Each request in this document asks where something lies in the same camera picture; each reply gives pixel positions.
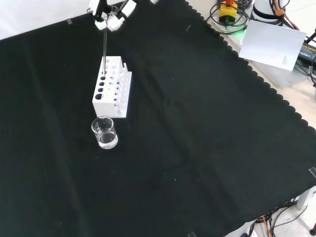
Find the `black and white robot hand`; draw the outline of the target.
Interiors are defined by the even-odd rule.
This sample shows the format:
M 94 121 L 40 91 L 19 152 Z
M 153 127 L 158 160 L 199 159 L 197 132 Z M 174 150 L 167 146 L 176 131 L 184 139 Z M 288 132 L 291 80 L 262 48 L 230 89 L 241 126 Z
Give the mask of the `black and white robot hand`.
M 99 30 L 117 31 L 124 21 L 136 9 L 138 0 L 123 0 L 120 7 L 108 4 L 107 0 L 91 0 L 88 11 L 92 14 L 94 23 Z

